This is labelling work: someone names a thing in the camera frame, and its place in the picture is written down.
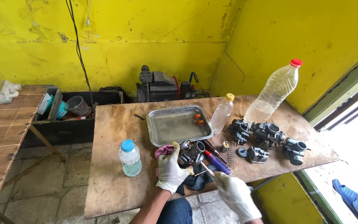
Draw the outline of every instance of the white glove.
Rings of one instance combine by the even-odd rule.
[[[160,155],[158,157],[158,181],[156,186],[168,190],[173,194],[186,177],[189,174],[194,175],[194,172],[190,168],[181,169],[179,167],[177,160],[180,146],[176,142],[173,142],[172,146],[175,150],[171,155]]]
[[[244,181],[222,172],[214,174],[220,197],[237,214],[241,224],[262,217],[251,198],[251,190]]]

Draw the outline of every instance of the yellow wall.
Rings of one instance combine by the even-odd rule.
[[[136,91],[142,65],[208,89],[243,0],[73,0],[83,60],[93,90]],[[63,91],[87,85],[76,55],[65,0],[0,0],[0,80],[55,84]]]
[[[358,61],[358,1],[245,1],[210,89],[259,94],[292,58],[304,64],[287,100],[303,113]]]
[[[271,223],[324,223],[323,216],[292,173],[280,175],[256,193]]]

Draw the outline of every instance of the wooden table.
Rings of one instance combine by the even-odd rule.
[[[37,163],[4,183],[27,130],[30,128],[42,141],[46,141],[37,129],[31,125],[46,92],[47,88],[45,86],[23,86],[19,90],[19,96],[14,97],[11,103],[0,104],[0,191],[3,187],[13,183],[39,165]],[[5,224],[12,223],[2,213],[0,213],[0,220]]]
[[[242,119],[255,98],[256,96],[236,96],[234,109],[225,128],[233,119]],[[146,118],[150,110],[197,104],[211,118],[221,99],[205,98],[97,106],[85,219],[139,208],[155,188],[157,160],[154,152],[157,147],[150,142],[146,120],[140,120],[134,114]],[[306,143],[311,151],[305,152],[304,163],[301,166],[291,165],[290,161],[284,158],[281,150],[270,151],[266,164],[251,164],[247,159],[235,156],[232,176],[251,182],[339,160],[336,152],[323,142],[320,134],[288,102],[283,102],[269,121],[276,123],[287,137]],[[136,177],[127,177],[124,174],[118,158],[120,144],[125,139],[133,140],[140,148],[142,171]],[[232,137],[228,132],[222,132],[209,139],[217,149],[220,149],[223,141],[229,140],[232,140]],[[255,137],[251,137],[243,147],[247,149],[251,143],[256,145]],[[186,189],[185,192],[186,196],[191,196],[213,190],[216,190],[216,186],[211,183],[203,191]],[[181,195],[174,194],[171,199],[178,197]]]

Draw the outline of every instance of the blue jeans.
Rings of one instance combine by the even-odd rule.
[[[185,198],[165,203],[157,224],[193,224],[193,210]]]

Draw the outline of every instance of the blue sandal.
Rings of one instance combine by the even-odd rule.
[[[338,179],[332,180],[332,185],[336,192],[342,196],[342,200],[358,219],[358,193],[349,189],[345,185],[341,185]]]

